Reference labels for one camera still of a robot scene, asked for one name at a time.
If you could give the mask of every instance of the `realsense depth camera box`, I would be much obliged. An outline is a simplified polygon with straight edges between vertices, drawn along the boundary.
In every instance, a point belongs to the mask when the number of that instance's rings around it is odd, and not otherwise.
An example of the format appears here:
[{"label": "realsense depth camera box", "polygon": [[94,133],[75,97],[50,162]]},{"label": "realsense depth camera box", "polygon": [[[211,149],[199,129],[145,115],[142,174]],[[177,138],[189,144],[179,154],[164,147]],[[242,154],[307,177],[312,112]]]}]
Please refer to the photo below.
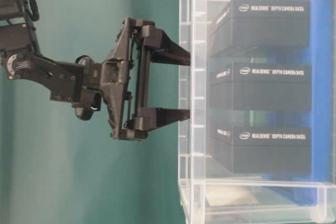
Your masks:
[{"label": "realsense depth camera box", "polygon": [[212,125],[212,140],[207,147],[209,154],[231,173],[311,172],[309,128]]},{"label": "realsense depth camera box", "polygon": [[311,110],[311,66],[234,62],[212,72],[209,81],[211,108]]},{"label": "realsense depth camera box", "polygon": [[309,1],[232,0],[209,28],[209,55],[309,45]]}]

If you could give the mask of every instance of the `transparent plastic container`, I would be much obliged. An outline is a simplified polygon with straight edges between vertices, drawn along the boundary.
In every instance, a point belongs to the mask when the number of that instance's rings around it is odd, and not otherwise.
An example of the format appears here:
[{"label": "transparent plastic container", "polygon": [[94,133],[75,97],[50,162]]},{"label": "transparent plastic container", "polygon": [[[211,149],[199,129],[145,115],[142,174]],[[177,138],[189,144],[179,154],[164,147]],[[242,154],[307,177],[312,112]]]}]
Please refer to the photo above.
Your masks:
[{"label": "transparent plastic container", "polygon": [[335,0],[180,0],[186,223],[332,223]]}]

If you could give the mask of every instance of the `metal rod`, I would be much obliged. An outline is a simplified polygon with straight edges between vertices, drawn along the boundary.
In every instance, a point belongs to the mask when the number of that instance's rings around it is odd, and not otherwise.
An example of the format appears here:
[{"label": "metal rod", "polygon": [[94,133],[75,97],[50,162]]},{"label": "metal rod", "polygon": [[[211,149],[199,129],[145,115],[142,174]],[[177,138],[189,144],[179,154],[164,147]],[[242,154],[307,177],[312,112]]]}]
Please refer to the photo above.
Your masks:
[{"label": "metal rod", "polygon": [[138,116],[139,108],[147,106],[150,63],[151,51],[150,49],[142,47],[141,53],[139,54],[138,80],[136,85],[137,91],[135,97],[135,116]]}]

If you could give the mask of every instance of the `white label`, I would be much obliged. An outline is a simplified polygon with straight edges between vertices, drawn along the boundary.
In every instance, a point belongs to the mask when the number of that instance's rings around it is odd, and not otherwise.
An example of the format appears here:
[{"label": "white label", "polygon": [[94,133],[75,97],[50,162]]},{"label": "white label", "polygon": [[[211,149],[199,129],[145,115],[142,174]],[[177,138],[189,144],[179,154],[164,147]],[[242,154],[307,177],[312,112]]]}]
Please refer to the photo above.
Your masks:
[{"label": "white label", "polygon": [[218,129],[217,133],[220,135],[224,135],[224,136],[230,136],[230,131],[223,131],[223,130]]},{"label": "white label", "polygon": [[280,134],[279,133],[252,133],[251,136],[252,136],[252,139],[293,139],[293,140],[299,139],[299,140],[305,140],[307,138],[305,134],[281,134],[281,133]]},{"label": "white label", "polygon": [[216,23],[219,24],[219,22],[221,22],[229,13],[230,13],[230,8],[228,8],[227,11],[218,18]]},{"label": "white label", "polygon": [[242,140],[249,139],[250,137],[251,137],[251,133],[249,133],[249,132],[243,132],[239,135],[239,138],[242,139]]},{"label": "white label", "polygon": [[244,4],[244,5],[241,5],[240,7],[239,7],[239,10],[241,11],[241,12],[247,12],[248,10],[250,9],[250,6],[248,5],[248,4]]},{"label": "white label", "polygon": [[221,78],[221,77],[224,77],[224,76],[229,76],[230,75],[230,72],[231,72],[231,69],[228,69],[224,72],[221,72],[221,73],[218,73],[217,74],[217,79]]},{"label": "white label", "polygon": [[240,74],[243,74],[243,75],[246,75],[246,74],[249,74],[251,72],[251,69],[250,68],[242,68],[239,73]]},{"label": "white label", "polygon": [[298,69],[264,69],[264,68],[241,68],[239,71],[240,74],[268,74],[274,76],[305,76],[304,70]]},{"label": "white label", "polygon": [[304,12],[304,6],[274,6],[274,5],[253,5],[251,6],[252,11],[259,12]]}]

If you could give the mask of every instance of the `teal wall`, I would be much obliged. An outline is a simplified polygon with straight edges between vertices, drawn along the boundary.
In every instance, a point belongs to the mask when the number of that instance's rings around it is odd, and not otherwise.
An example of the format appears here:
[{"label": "teal wall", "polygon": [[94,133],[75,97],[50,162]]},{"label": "teal wall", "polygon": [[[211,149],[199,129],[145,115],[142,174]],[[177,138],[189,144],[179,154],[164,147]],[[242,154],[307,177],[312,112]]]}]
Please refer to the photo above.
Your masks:
[{"label": "teal wall", "polygon": [[[44,56],[102,61],[126,16],[178,37],[179,0],[38,0]],[[177,190],[177,125],[141,143],[109,138],[108,115],[76,119],[49,91],[0,74],[1,223],[184,223]],[[153,64],[150,106],[177,108],[177,67]]]}]

